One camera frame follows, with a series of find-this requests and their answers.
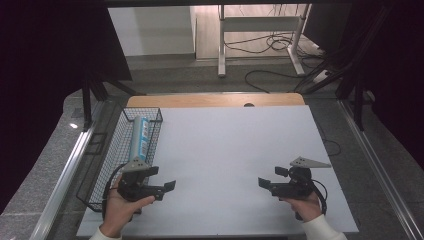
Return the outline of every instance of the white wall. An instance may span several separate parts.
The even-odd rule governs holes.
[[[194,53],[190,7],[110,8],[125,56]]]

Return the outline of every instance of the metal frame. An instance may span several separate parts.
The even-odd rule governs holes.
[[[77,7],[166,7],[166,6],[208,6],[221,5],[223,2],[227,5],[247,5],[247,4],[304,4],[304,3],[370,3],[377,0],[61,0],[57,1],[58,5],[62,6],[77,6]]]
[[[310,4],[306,4],[305,10],[300,17],[225,17],[225,5],[220,5],[219,14],[219,49],[218,49],[218,76],[225,77],[225,40],[226,32],[294,32],[293,44],[287,48],[294,69],[298,76],[304,76],[302,64],[297,55],[297,46],[305,25],[306,15]]]
[[[62,202],[66,196],[66,192],[68,191],[72,178],[82,159],[84,150],[90,141],[91,135],[93,134],[97,123],[96,119],[102,108],[103,102],[97,102],[93,111],[93,124],[86,132],[82,132],[80,134],[77,143],[75,144],[75,147],[72,150],[71,155],[68,158],[68,161],[62,171],[62,174],[60,175],[59,180],[52,194],[50,195],[49,201],[47,202],[43,213],[38,219],[37,225],[35,226],[30,239],[38,240],[47,238],[60,206],[62,205]]]
[[[163,122],[160,108],[145,107],[122,109],[106,156],[102,157],[100,164],[90,164],[90,166],[87,167],[87,173],[91,172],[93,174],[93,172],[97,172],[98,174],[95,174],[96,176],[93,178],[92,175],[89,176],[86,173],[77,190],[76,197],[94,212],[102,212],[103,192],[111,174],[121,164],[126,164],[128,162],[128,152],[131,145],[134,119],[138,115],[147,117],[150,122],[148,133],[149,144],[145,162],[150,166],[153,165],[159,132]],[[85,186],[90,186],[89,189],[91,190],[87,191],[84,189]]]
[[[409,239],[424,239],[423,234],[418,228],[414,215],[412,214],[411,210],[409,210],[405,200],[399,194],[393,182],[390,180],[389,175],[381,164],[380,159],[371,146],[371,143],[368,141],[365,132],[361,131],[360,128],[355,124],[355,120],[352,118],[353,113],[348,101],[339,101],[339,104],[343,110],[343,114],[345,115],[347,122],[349,123],[350,128],[352,129],[353,134],[355,135],[356,140],[358,141],[360,147],[364,151],[366,158],[368,159],[371,169],[373,170]]]

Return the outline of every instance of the black curtain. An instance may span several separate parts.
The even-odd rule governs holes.
[[[424,1],[399,0],[366,56],[373,110],[424,169]]]
[[[106,8],[2,2],[0,31],[2,212],[87,72],[113,80],[131,75]]]

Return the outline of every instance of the aluminum rail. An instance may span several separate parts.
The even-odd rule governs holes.
[[[43,240],[47,238],[60,206],[62,205],[62,202],[66,196],[69,185],[83,157],[84,150],[87,147],[96,127],[96,120],[102,108],[103,102],[97,102],[94,106],[93,124],[87,132],[82,132],[78,137],[74,149],[72,150],[71,155],[69,156],[68,161],[66,162],[66,165],[62,171],[62,174],[60,175],[59,180],[52,194],[50,195],[49,201],[47,202],[43,213],[38,219],[37,225],[35,226],[30,239]]]
[[[371,143],[368,141],[365,132],[361,131],[355,124],[355,121],[352,118],[353,113],[349,103],[346,101],[339,101],[339,104],[343,110],[343,114],[345,115],[347,122],[349,123],[350,128],[352,129],[353,134],[355,135],[356,140],[365,153],[371,169],[373,170],[378,182],[383,188],[384,193],[392,205],[393,210],[399,218],[399,221],[409,239],[423,240],[423,234],[421,233],[416,223],[414,215],[412,214],[411,210],[409,210],[405,200],[399,194],[393,182],[390,180],[390,177],[384,169],[384,166],[381,164],[381,161],[371,146]]]

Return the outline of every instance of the black cable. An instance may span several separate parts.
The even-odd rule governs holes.
[[[240,10],[240,12],[241,12],[241,15],[243,15],[243,16],[244,16],[244,12],[241,10],[241,5],[239,5],[239,10]]]
[[[305,50],[302,49],[302,47],[300,45],[297,45],[297,54],[301,57],[318,57],[318,58],[325,58],[324,55],[319,54],[319,55],[315,55],[315,54],[309,54],[307,53]]]
[[[293,92],[297,92],[297,93],[311,93],[313,91],[315,91],[316,89],[318,89],[318,85],[316,86],[312,86],[313,89],[306,89],[305,91],[303,91],[303,88],[310,84],[311,82],[313,82],[313,80],[315,79],[315,77],[321,73],[323,70],[329,68],[330,64],[334,64],[334,63],[340,63],[339,69],[337,71],[334,71],[333,74],[331,75],[332,78],[340,78],[341,76],[343,76],[344,74],[346,74],[351,66],[351,55],[353,53],[353,51],[355,50],[355,46],[358,44],[359,40],[365,35],[365,33],[367,32],[367,30],[369,29],[371,23],[372,23],[372,18],[368,19],[368,24],[364,24],[362,26],[362,28],[349,40],[348,43],[346,43],[342,48],[338,49],[337,51],[328,54],[325,56],[324,61],[319,64],[315,69],[313,69],[309,76],[305,77],[293,90]]]
[[[280,4],[280,10],[278,11],[278,16],[281,16],[281,9],[283,8],[283,4]]]
[[[316,182],[316,183],[319,183],[321,186],[322,186],[322,188],[324,188],[324,191],[325,191],[325,200],[327,201],[327,197],[328,197],[328,191],[327,191],[327,188],[324,186],[324,184],[322,184],[321,182],[319,182],[319,181],[317,181],[317,180],[315,180],[315,179],[312,179],[312,181],[314,181],[314,182]]]
[[[351,68],[352,68],[352,62],[338,71],[333,71],[332,74],[328,75],[322,81],[317,82],[316,84],[313,84],[306,90],[303,90],[302,94],[310,94],[321,89],[322,87],[325,87],[329,83],[332,83],[340,79],[341,77],[343,77],[345,74],[351,72]]]
[[[326,197],[324,198],[324,196],[322,196],[321,191],[317,188],[317,186],[315,186],[314,182],[315,180],[310,180],[309,181],[309,185],[312,186],[312,188],[314,189],[314,192],[317,194],[320,202],[321,202],[321,213],[322,214],[326,214],[327,213],[327,189],[324,187],[324,190],[326,192]]]
[[[294,15],[297,15],[297,10],[299,9],[299,4],[296,5],[296,12],[294,13]]]
[[[300,62],[302,63],[303,66],[305,66],[307,68],[316,68],[316,66],[310,66],[310,65],[306,64],[305,59],[323,59],[323,58],[321,56],[308,56],[308,57],[302,57],[300,59]]]
[[[272,4],[272,9],[271,11],[268,12],[267,16],[269,16],[269,14],[272,12],[272,10],[274,10],[274,16],[275,16],[275,7],[277,6],[277,4]]]
[[[287,34],[287,33],[271,34],[271,35],[267,35],[267,36],[263,36],[263,37],[252,38],[252,39],[247,39],[247,40],[237,41],[237,42],[230,42],[230,43],[224,42],[224,44],[229,49],[238,50],[238,51],[247,52],[247,53],[254,53],[254,54],[264,53],[264,52],[268,51],[271,48],[273,50],[275,50],[275,51],[281,51],[283,49],[286,49],[288,47],[288,44],[290,44],[291,41],[292,41],[291,39],[289,39],[287,37],[281,36],[283,34]],[[261,50],[261,51],[249,51],[249,50],[246,50],[246,49],[235,48],[235,47],[230,47],[229,46],[229,45],[232,45],[232,44],[246,43],[246,42],[256,41],[256,40],[260,40],[260,39],[264,39],[264,38],[266,38],[266,43],[267,43],[268,47],[266,49],[264,49],[264,50]],[[274,47],[274,44],[281,43],[281,42],[287,42],[288,44],[287,45],[285,44],[285,46],[282,47],[282,48],[276,48],[276,47]]]
[[[247,79],[247,77],[248,77],[250,74],[252,74],[252,73],[270,73],[270,74],[274,74],[274,75],[278,75],[278,76],[283,76],[283,77],[289,77],[289,78],[303,78],[303,77],[299,77],[299,76],[290,76],[290,75],[286,75],[286,74],[283,74],[283,73],[277,73],[277,72],[272,72],[272,71],[267,71],[267,70],[253,70],[253,71],[248,72],[248,73],[244,76],[244,81],[245,81],[245,83],[246,83],[247,85],[249,85],[249,86],[251,86],[251,87],[253,87],[253,88],[256,88],[256,89],[258,89],[258,90],[260,90],[260,91],[263,91],[263,92],[265,92],[265,93],[270,93],[270,92],[269,92],[269,91],[267,91],[267,90],[265,90],[265,89],[263,89],[263,88],[260,88],[260,87],[257,87],[257,86],[255,86],[255,85],[251,84],[251,83],[249,82],[249,80]]]
[[[103,201],[102,201],[102,216],[103,219],[105,219],[106,216],[106,207],[107,207],[107,196],[109,195],[110,185],[112,185],[113,177],[116,175],[116,173],[125,166],[125,163],[119,165],[115,170],[113,170],[112,175],[109,177],[109,181],[107,181],[105,185],[105,189],[103,190]]]

